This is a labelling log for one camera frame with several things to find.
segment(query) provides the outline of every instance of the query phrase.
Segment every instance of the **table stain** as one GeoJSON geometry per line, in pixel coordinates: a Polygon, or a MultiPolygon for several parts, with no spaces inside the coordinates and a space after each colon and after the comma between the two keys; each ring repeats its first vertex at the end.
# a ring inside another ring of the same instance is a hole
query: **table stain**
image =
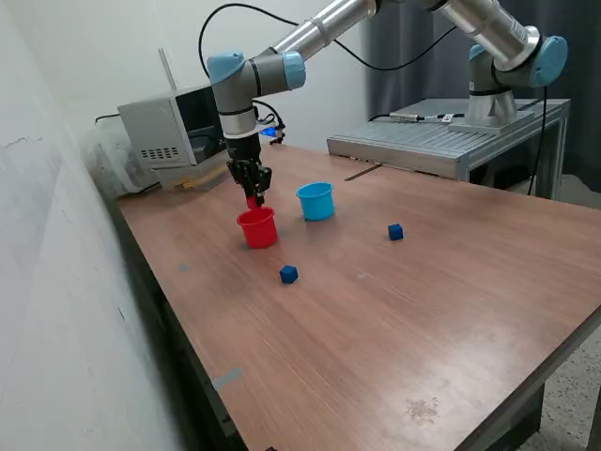
{"type": "Polygon", "coordinates": [[[424,399],[420,399],[419,401],[408,399],[407,403],[408,407],[405,410],[405,415],[410,416],[418,425],[425,423],[433,425],[434,419],[439,416],[437,411],[439,400],[435,397],[432,398],[431,402],[427,402],[424,399]]]}

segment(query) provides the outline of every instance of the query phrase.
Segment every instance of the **blue light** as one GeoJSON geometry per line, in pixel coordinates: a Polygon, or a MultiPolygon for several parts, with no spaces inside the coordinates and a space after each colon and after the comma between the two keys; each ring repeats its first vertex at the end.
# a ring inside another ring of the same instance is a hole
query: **blue light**
{"type": "Polygon", "coordinates": [[[271,136],[273,138],[277,137],[277,131],[275,131],[275,127],[269,127],[261,132],[261,134],[265,134],[266,136],[271,136]]]}

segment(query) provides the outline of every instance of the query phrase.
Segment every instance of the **floor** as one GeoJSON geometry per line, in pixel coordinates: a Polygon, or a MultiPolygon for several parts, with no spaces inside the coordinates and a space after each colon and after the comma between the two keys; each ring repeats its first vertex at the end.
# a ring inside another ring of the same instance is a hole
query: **floor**
{"type": "MultiPolygon", "coordinates": [[[[515,191],[525,193],[524,184],[515,191]]],[[[579,179],[563,176],[561,201],[601,209],[601,194],[579,179]]],[[[520,451],[583,451],[601,385],[601,328],[547,382],[543,421],[520,451]]]]}

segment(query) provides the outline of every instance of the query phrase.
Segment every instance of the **blue cup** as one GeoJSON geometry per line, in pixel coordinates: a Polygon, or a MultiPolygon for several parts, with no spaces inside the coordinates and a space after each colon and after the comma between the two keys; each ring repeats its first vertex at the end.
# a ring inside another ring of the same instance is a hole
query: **blue cup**
{"type": "Polygon", "coordinates": [[[323,221],[334,215],[333,189],[334,186],[327,181],[309,183],[298,189],[297,197],[306,221],[323,221]]]}

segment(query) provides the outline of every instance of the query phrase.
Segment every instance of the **metal grate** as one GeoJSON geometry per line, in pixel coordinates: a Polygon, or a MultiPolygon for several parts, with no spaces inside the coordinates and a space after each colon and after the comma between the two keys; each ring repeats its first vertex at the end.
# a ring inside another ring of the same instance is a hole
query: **metal grate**
{"type": "Polygon", "coordinates": [[[178,160],[179,150],[177,148],[150,148],[140,151],[145,160],[178,160]]]}

